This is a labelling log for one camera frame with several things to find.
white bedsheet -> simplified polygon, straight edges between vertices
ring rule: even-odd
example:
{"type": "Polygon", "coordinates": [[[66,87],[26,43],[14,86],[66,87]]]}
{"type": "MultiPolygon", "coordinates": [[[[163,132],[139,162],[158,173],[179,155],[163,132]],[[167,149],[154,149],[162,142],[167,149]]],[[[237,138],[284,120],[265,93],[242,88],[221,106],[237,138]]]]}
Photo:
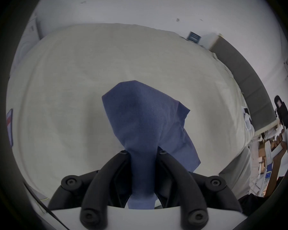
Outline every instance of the white bedsheet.
{"type": "Polygon", "coordinates": [[[201,160],[196,173],[217,175],[253,137],[242,93],[210,51],[138,25],[76,25],[43,38],[8,83],[12,150],[30,186],[51,197],[63,177],[100,169],[123,149],[101,96],[129,80],[191,110],[185,129],[201,160]]]}

blue paper towel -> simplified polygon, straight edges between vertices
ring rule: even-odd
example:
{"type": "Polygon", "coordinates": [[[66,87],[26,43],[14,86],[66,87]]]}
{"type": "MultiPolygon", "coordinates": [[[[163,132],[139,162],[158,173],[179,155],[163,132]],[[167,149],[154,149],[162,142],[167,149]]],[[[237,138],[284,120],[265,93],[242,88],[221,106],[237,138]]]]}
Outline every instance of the blue paper towel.
{"type": "Polygon", "coordinates": [[[131,155],[130,209],[153,209],[155,158],[160,146],[188,171],[200,164],[184,129],[189,109],[138,81],[121,82],[102,96],[113,132],[131,155]]]}

human arm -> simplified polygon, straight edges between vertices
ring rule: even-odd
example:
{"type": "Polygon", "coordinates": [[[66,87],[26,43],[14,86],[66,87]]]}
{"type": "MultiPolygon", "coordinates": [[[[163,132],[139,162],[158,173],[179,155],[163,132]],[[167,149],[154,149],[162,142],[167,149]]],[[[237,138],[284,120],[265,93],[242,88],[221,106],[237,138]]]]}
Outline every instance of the human arm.
{"type": "Polygon", "coordinates": [[[281,163],[282,157],[287,151],[287,143],[284,141],[281,141],[280,144],[282,146],[282,150],[273,158],[273,168],[272,168],[269,184],[267,186],[267,190],[266,190],[264,197],[269,197],[273,193],[276,187],[277,175],[280,170],[280,163],[281,163]]]}

screw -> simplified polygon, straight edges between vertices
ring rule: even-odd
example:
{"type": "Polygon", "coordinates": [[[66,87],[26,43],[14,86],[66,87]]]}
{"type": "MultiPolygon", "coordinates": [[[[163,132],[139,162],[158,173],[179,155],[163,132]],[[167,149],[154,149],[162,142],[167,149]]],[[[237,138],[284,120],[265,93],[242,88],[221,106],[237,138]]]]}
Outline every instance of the screw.
{"type": "Polygon", "coordinates": [[[93,225],[96,225],[99,223],[100,219],[98,217],[98,215],[90,209],[86,209],[84,211],[82,211],[81,213],[82,216],[84,216],[84,221],[93,225]]]}
{"type": "Polygon", "coordinates": [[[68,179],[66,184],[69,185],[69,186],[72,186],[72,185],[75,185],[77,181],[75,179],[68,179]]]}
{"type": "Polygon", "coordinates": [[[189,214],[188,222],[191,225],[202,225],[208,220],[208,214],[204,210],[195,210],[189,214]]]}
{"type": "Polygon", "coordinates": [[[219,180],[215,179],[215,180],[212,180],[212,181],[211,181],[211,184],[212,184],[213,186],[219,186],[219,185],[221,184],[221,182],[220,182],[219,180]]]}

human hand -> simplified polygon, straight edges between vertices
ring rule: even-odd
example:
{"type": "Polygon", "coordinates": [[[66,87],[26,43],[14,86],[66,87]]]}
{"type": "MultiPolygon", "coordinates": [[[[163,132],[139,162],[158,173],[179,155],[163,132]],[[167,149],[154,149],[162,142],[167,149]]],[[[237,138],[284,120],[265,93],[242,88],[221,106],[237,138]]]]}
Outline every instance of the human hand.
{"type": "Polygon", "coordinates": [[[282,150],[273,158],[274,163],[280,164],[282,157],[287,151],[287,143],[283,141],[283,135],[285,135],[284,130],[282,129],[281,133],[276,137],[275,147],[279,144],[282,146],[282,150]]]}

